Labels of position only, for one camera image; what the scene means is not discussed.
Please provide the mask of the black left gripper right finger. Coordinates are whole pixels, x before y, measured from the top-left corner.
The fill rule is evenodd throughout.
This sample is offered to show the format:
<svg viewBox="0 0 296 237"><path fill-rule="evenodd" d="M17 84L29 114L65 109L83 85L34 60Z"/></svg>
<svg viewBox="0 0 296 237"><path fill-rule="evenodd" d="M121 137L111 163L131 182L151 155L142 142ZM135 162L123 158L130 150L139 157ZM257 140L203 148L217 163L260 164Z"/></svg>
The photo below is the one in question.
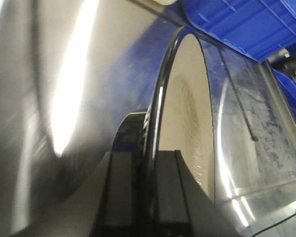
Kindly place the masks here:
<svg viewBox="0 0 296 237"><path fill-rule="evenodd" d="M157 153L155 224L159 237L240 235L196 182L179 150Z"/></svg>

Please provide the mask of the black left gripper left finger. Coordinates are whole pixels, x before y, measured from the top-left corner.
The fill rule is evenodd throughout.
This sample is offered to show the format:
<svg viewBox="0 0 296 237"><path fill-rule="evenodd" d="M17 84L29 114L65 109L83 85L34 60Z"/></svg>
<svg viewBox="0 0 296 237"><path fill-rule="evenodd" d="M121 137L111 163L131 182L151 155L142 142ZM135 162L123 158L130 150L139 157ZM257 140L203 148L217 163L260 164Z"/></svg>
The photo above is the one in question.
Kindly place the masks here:
<svg viewBox="0 0 296 237"><path fill-rule="evenodd" d="M132 153L107 152L68 199L16 236L139 236Z"/></svg>

